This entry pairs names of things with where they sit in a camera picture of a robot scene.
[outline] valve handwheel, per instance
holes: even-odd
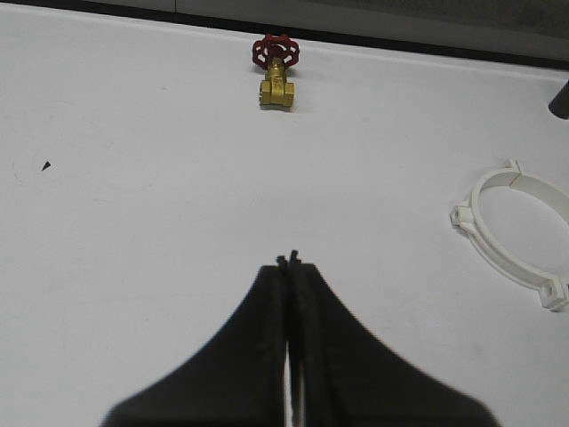
[[[280,58],[284,67],[289,68],[299,61],[299,45],[283,34],[265,35],[252,46],[252,61],[263,69],[268,69],[274,58]]]

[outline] black object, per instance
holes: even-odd
[[[283,427],[288,343],[293,423],[308,427],[497,427],[474,399],[412,367],[342,305],[313,264],[265,266],[226,325],[103,427]]]
[[[569,119],[569,82],[563,86],[563,89],[549,103],[549,111],[559,118]]]

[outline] brass valve body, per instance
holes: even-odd
[[[286,71],[283,60],[273,58],[267,68],[265,79],[260,82],[260,104],[279,104],[284,107],[291,107],[293,100],[294,83],[286,82]]]

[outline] white ring clamp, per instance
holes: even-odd
[[[470,193],[468,200],[451,212],[453,225],[469,236],[474,247],[505,276],[539,292],[541,305],[547,309],[562,310],[569,303],[569,275],[558,276],[539,270],[511,254],[486,227],[480,214],[480,192],[491,187],[506,186],[523,191],[551,206],[569,224],[569,196],[554,185],[524,173],[519,163],[510,159],[506,167],[487,173]]]

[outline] dark wall edge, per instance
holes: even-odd
[[[501,52],[477,51],[472,49],[461,49],[442,45],[421,44],[366,36],[352,36],[326,31],[316,31],[312,29],[281,27],[269,24],[245,22],[240,20],[225,20],[205,16],[187,15],[178,12],[154,11],[149,9],[140,9],[137,7],[101,4],[81,0],[28,0],[9,2],[0,0],[0,3],[51,7],[55,9],[123,16],[142,20],[172,22],[178,24],[193,25],[197,27],[228,29],[232,31],[241,31],[254,34],[288,34],[292,38],[303,38],[307,40],[315,40],[319,42],[334,44],[351,44],[355,46],[373,47],[391,51],[416,52],[453,58],[486,60],[492,62],[526,65],[531,67],[569,70],[569,61],[567,60],[552,60],[549,58],[539,58]]]

